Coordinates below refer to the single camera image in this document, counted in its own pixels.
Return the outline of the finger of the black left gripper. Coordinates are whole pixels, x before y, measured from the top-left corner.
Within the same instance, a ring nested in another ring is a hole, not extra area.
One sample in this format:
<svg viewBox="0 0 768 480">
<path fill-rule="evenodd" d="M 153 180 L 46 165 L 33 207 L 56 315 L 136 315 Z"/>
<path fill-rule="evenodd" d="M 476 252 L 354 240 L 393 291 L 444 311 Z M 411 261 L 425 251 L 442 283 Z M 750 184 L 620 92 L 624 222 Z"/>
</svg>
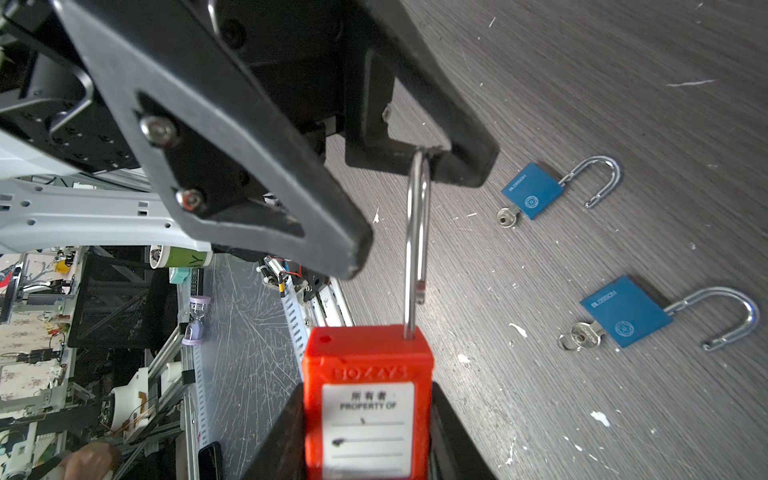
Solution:
<svg viewBox="0 0 768 480">
<path fill-rule="evenodd" d="M 343 4 L 344 132 L 347 165 L 405 175 L 416 151 L 393 139 L 384 118 L 401 84 L 448 140 L 429 148 L 431 178 L 478 188 L 499 144 L 449 80 L 399 1 Z"/>
<path fill-rule="evenodd" d="M 154 190 L 192 238 L 343 280 L 366 218 L 224 43 L 181 1 L 58 1 L 55 12 Z"/>
</svg>

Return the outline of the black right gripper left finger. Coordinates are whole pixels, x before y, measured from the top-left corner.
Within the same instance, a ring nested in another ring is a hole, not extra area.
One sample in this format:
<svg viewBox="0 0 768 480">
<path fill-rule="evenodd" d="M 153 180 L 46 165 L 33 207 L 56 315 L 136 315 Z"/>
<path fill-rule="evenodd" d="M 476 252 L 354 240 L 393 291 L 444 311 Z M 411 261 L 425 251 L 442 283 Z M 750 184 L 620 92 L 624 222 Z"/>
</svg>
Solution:
<svg viewBox="0 0 768 480">
<path fill-rule="evenodd" d="M 290 394 L 266 439 L 242 480 L 306 478 L 304 384 L 299 383 Z"/>
</svg>

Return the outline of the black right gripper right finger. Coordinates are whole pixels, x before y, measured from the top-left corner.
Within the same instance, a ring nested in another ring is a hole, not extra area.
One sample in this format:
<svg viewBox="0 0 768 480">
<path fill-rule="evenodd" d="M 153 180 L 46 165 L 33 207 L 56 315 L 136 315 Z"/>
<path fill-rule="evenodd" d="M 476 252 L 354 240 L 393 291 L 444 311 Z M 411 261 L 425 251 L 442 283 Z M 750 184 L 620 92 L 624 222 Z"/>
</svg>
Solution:
<svg viewBox="0 0 768 480">
<path fill-rule="evenodd" d="M 437 382 L 432 383 L 429 434 L 430 479 L 496 479 Z"/>
</svg>

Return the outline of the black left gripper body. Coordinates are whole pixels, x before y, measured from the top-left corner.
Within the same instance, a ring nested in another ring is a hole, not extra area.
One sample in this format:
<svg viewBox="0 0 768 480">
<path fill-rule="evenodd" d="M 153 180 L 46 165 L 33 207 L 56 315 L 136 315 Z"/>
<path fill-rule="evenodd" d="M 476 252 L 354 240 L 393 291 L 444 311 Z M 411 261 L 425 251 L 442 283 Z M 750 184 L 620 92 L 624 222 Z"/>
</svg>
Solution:
<svg viewBox="0 0 768 480">
<path fill-rule="evenodd" d="M 340 1 L 188 1 L 301 133 L 342 120 Z M 138 160 L 50 1 L 1 4 L 1 130 L 77 171 Z"/>
</svg>

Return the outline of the red safety padlock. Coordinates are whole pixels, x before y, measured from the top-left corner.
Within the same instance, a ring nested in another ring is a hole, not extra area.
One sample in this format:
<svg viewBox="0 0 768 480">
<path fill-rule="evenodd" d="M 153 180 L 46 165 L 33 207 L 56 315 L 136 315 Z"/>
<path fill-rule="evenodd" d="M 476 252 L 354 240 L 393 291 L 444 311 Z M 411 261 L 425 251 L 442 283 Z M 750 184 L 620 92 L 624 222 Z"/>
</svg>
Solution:
<svg viewBox="0 0 768 480">
<path fill-rule="evenodd" d="M 424 479 L 434 356 L 416 325 L 426 290 L 430 166 L 413 157 L 401 325 L 316 327 L 303 356 L 308 479 Z"/>
</svg>

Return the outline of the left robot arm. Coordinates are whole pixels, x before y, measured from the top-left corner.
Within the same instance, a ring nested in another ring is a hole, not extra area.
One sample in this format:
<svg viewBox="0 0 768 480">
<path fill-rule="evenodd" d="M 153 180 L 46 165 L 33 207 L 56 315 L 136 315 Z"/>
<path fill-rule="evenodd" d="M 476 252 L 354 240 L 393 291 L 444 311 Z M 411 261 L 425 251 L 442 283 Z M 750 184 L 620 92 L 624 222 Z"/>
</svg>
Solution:
<svg viewBox="0 0 768 480">
<path fill-rule="evenodd" d="M 430 178 L 481 186 L 498 144 L 398 1 L 5 1 L 1 249 L 261 252 L 350 279 L 373 231 L 326 140 L 408 174 L 396 84 L 449 140 Z"/>
</svg>

